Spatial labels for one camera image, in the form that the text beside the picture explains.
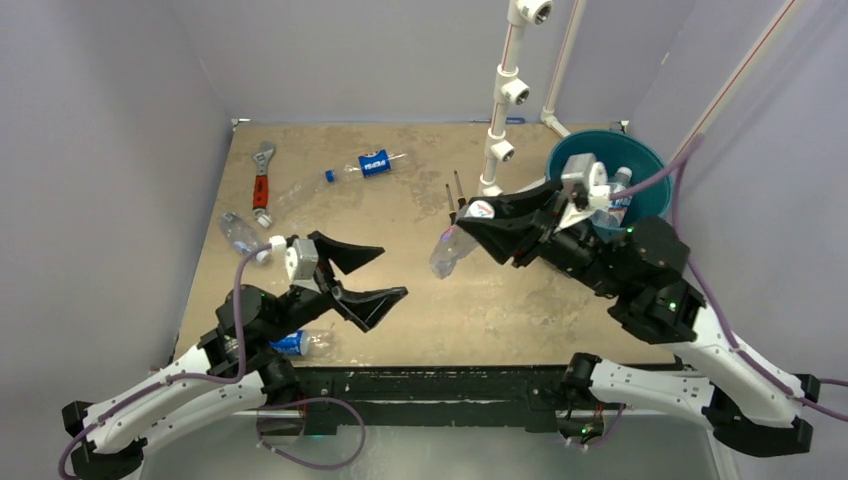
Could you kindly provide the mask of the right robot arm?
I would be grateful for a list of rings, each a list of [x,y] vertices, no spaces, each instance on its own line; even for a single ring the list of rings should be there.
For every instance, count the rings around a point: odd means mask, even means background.
[[[722,330],[717,310],[683,276],[689,249],[665,220],[650,216],[600,237],[589,220],[568,223],[572,198],[558,181],[493,197],[490,218],[458,226],[498,263],[541,259],[611,301],[609,315],[636,339],[694,368],[675,377],[574,355],[560,383],[569,406],[632,405],[689,420],[748,456],[806,453],[812,425],[801,409],[818,399],[819,380],[767,364]]]

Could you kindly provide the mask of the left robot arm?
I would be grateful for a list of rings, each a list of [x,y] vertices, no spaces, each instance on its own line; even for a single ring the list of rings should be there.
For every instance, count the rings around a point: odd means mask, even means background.
[[[182,356],[114,397],[73,401],[62,410],[70,442],[58,460],[63,479],[125,479],[155,449],[233,413],[304,412],[312,397],[276,343],[334,312],[370,331],[407,296],[403,286],[354,292],[340,281],[382,254],[378,246],[321,232],[273,236],[249,260],[279,253],[289,277],[280,295],[235,278],[216,326]]]

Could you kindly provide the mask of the clear bottle red logo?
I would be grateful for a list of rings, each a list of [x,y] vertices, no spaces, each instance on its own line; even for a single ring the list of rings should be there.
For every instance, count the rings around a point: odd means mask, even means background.
[[[460,208],[457,219],[465,217],[493,219],[495,210],[489,202],[476,200]],[[458,261],[467,257],[478,245],[472,236],[454,222],[436,243],[429,257],[430,270],[438,279],[447,278]]]

